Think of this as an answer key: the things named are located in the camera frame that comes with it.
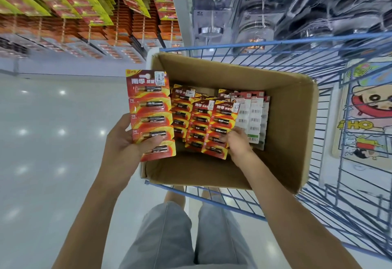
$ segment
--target person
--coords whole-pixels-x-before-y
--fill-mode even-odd
[[[132,144],[129,114],[107,136],[101,167],[52,269],[99,269],[117,198],[144,152],[161,136]],[[352,255],[273,176],[239,128],[227,134],[233,162],[248,179],[268,224],[292,269],[360,269]],[[212,196],[214,201],[219,196]],[[257,268],[230,211],[204,203],[195,252],[185,198],[174,192],[145,217],[120,269]]]

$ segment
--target white tile floor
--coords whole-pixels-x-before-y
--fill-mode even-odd
[[[50,268],[98,171],[105,135],[128,111],[126,85],[0,79],[0,269]],[[131,179],[115,207],[103,269],[117,269],[144,214],[164,194]],[[189,204],[194,227],[199,205]],[[289,268],[267,223],[236,218],[260,268]],[[365,269],[392,268],[355,257]]]

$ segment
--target person's right hand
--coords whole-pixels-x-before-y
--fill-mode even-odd
[[[249,145],[246,133],[239,127],[234,127],[233,130],[221,138],[223,142],[227,142],[231,159],[240,168],[240,164],[246,160],[249,155],[255,154]]]

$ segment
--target cardboard box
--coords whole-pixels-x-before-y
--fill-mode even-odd
[[[318,88],[308,76],[211,62],[178,54],[158,53],[152,69],[165,70],[171,83],[208,89],[262,90],[271,96],[265,150],[254,151],[292,193],[308,180],[316,126]],[[149,161],[141,177],[153,183],[251,189],[241,170],[228,158],[221,160],[185,150],[176,142],[177,155]]]

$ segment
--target forearm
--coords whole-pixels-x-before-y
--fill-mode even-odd
[[[243,159],[240,168],[293,269],[360,268],[341,242],[281,185],[254,153]]]
[[[118,194],[93,184],[52,269],[100,269]]]

